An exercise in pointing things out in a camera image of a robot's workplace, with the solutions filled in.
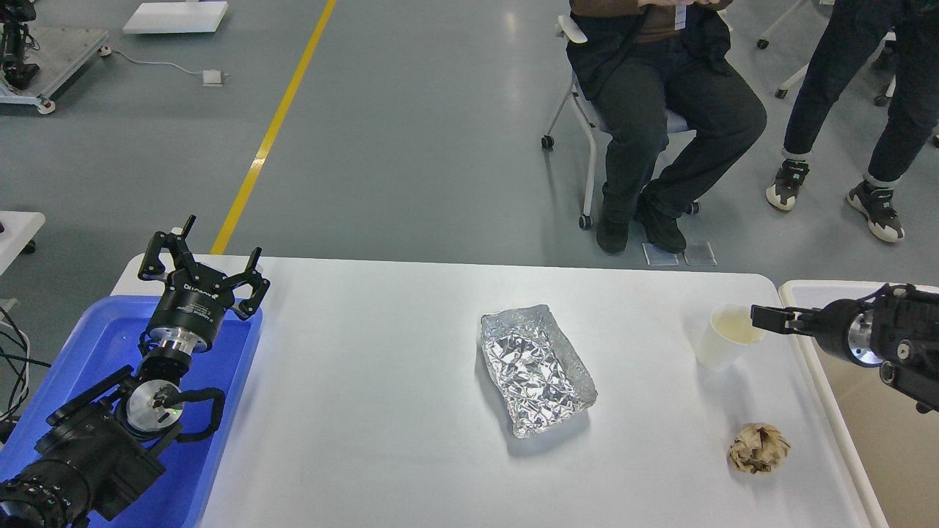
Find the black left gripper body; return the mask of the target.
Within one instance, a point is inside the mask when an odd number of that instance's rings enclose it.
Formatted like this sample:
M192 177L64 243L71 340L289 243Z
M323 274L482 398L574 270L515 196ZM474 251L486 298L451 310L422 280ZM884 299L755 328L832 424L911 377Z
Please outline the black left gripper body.
M183 352L206 352L233 307L233 289L214 268L178 268L165 277L164 293L150 318L150 339L177 343Z

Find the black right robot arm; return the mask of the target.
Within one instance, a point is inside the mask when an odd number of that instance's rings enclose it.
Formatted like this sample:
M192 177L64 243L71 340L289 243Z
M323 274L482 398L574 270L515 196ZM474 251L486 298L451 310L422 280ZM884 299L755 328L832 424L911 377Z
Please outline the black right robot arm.
M753 327L805 335L827 355L876 368L886 386L938 408L938 296L912 284L884 284L862 298L838 298L821 309L751 305Z

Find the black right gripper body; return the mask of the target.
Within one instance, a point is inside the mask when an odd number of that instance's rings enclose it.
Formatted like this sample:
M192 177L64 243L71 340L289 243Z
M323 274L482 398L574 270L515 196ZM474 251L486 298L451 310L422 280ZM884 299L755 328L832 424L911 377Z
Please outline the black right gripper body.
M873 304L840 298L816 318L814 340L829 356L859 367L879 367L881 357L871 345Z

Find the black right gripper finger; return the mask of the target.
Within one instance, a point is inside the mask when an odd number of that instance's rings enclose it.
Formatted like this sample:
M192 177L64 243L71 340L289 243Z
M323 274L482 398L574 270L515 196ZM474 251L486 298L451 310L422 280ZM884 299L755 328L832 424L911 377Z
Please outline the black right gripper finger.
M824 324L819 318L819 309L798 307L766 307L751 305L749 318L754 328L771 331L775 334L819 335L824 331Z

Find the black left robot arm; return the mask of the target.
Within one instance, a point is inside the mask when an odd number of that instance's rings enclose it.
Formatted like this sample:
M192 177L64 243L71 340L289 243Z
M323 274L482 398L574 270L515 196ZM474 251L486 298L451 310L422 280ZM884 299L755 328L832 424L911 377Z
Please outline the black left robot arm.
M139 337L140 364L51 412L38 459L2 484L4 527L87 527L94 512L113 519L165 473L162 451L221 427L224 391L185 390L184 375L212 349L224 316L256 315L271 283L257 268L258 247L237 274L195 260L186 243L194 223L191 215L179 233L156 232L143 254L138 277L164 292Z

